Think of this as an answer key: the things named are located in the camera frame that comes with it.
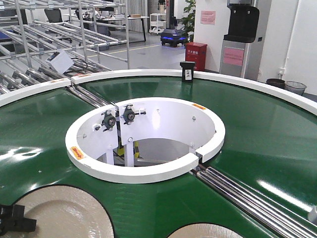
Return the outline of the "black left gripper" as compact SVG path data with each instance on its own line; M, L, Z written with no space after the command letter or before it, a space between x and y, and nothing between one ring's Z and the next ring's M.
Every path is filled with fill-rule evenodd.
M23 218L25 206L23 205L0 205L0 235L7 232L34 232L37 220Z

